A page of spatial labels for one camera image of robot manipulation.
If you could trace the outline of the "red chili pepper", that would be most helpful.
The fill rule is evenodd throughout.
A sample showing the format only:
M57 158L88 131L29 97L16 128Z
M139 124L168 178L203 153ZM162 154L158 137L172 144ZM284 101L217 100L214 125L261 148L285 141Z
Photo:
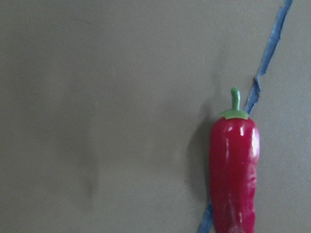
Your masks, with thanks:
M253 233L260 135L256 123L240 109L240 91L231 89L232 107L211 129L209 191L218 233Z

